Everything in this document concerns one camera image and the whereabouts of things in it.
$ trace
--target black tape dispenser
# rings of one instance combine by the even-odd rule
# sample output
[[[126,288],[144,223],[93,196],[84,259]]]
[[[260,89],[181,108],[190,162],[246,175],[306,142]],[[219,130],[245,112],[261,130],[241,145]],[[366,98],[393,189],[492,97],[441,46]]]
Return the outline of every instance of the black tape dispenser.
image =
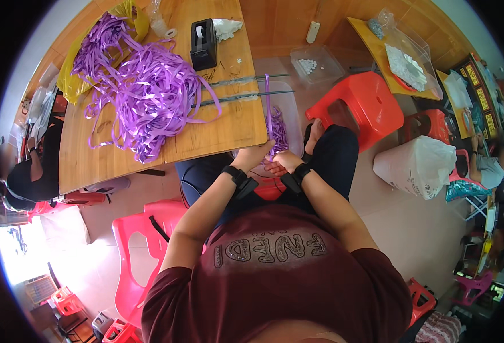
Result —
[[[191,62],[195,71],[213,68],[216,59],[216,35],[212,19],[191,24]]]

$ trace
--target cable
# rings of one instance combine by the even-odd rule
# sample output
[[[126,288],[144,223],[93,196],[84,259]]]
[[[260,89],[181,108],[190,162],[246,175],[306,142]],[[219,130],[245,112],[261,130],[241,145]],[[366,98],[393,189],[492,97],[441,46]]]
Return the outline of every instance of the cable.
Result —
[[[259,175],[258,173],[254,172],[254,171],[250,171],[251,173],[254,173],[256,175],[258,175],[259,177],[266,177],[268,179],[273,179],[273,182],[275,183],[275,187],[279,190],[279,192],[281,192],[281,194],[283,193],[283,191],[279,188],[279,185],[277,185],[277,179],[275,177],[270,177],[270,176],[262,176],[262,175]]]
[[[189,169],[191,169],[193,166],[191,166],[190,168],[188,168],[185,173],[183,173],[183,176],[182,176],[182,179],[180,180],[180,195],[182,196],[182,200],[183,200],[183,204],[185,205],[185,207],[187,209],[189,209],[189,202],[187,202],[187,198],[185,196],[185,193],[183,192],[183,184],[187,184],[188,186],[190,186],[191,188],[193,188],[197,194],[199,194],[199,196],[201,196],[201,192],[199,192],[199,190],[195,187],[195,185],[193,185],[192,183],[184,180],[185,179],[185,175],[187,175],[187,172],[189,171]]]

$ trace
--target bare foot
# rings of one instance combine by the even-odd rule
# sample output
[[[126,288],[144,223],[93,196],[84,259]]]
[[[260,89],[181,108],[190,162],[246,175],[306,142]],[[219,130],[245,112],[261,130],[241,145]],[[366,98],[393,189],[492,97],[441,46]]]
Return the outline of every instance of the bare foot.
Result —
[[[309,141],[305,144],[305,152],[313,155],[313,149],[317,145],[317,141],[324,134],[324,126],[322,126],[322,121],[317,118],[311,126],[311,134],[309,135]]]

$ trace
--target purple ribbon pile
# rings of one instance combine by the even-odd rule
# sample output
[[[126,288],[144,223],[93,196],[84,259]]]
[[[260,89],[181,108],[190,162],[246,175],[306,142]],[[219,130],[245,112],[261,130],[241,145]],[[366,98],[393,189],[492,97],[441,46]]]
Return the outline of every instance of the purple ribbon pile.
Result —
[[[273,106],[274,115],[271,115],[271,126],[275,146],[273,147],[273,154],[280,153],[288,150],[288,138],[286,134],[286,127],[284,126],[282,112],[276,106]]]
[[[84,55],[79,64],[82,68],[73,70],[91,73],[86,75],[98,83],[93,85],[96,90],[84,110],[87,119],[96,119],[92,133],[96,130],[102,108],[108,103],[116,108],[117,117],[111,129],[112,141],[92,146],[90,135],[88,145],[94,149],[115,144],[122,150],[130,148],[136,153],[134,158],[141,163],[152,162],[158,158],[166,137],[178,135],[187,123],[210,122],[194,119],[201,105],[201,84],[209,91],[218,109],[218,115],[212,120],[221,115],[221,106],[208,83],[197,75],[187,61],[171,51],[174,45],[170,49],[160,45],[160,42],[170,42],[171,39],[141,46],[127,34],[127,27],[114,24],[112,18],[116,17],[111,16],[105,21],[100,19],[96,26],[99,25],[101,30],[94,30],[96,26],[92,28],[87,36],[91,38],[90,42],[84,45],[83,41],[79,51],[79,54]],[[109,46],[120,49],[117,37],[122,37],[134,49],[118,71],[110,66],[111,56],[108,58],[104,54]],[[104,74],[101,66],[109,75]],[[196,107],[191,113],[191,106],[195,103]],[[117,122],[118,133],[115,134]]]

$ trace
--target yellow plastic bag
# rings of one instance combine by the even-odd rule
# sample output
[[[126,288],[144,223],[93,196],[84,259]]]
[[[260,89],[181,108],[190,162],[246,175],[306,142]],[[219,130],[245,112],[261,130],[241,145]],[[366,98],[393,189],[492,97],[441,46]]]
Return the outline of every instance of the yellow plastic bag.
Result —
[[[108,10],[109,14],[112,14],[116,17],[127,17],[129,19],[125,19],[125,21],[129,24],[130,28],[135,28],[136,31],[130,31],[129,34],[132,38],[140,43],[143,38],[146,36],[149,31],[149,19],[147,15],[136,5],[135,0],[126,0],[125,2],[114,6],[110,10]],[[77,52],[80,50],[82,40],[84,37],[90,32],[92,27],[97,23],[99,18],[97,18],[86,31],[80,34],[71,44],[69,48],[69,52],[67,53],[67,57],[63,61],[63,66],[61,66],[61,70],[59,72],[59,77],[57,79],[57,87],[63,92],[63,96],[67,99],[71,104],[76,104],[78,97],[88,91],[92,86],[81,79],[78,75],[71,75],[71,70],[73,69],[73,63],[75,61],[75,57]],[[129,55],[130,49],[125,49],[124,55],[119,56],[111,66],[116,68],[126,56]]]

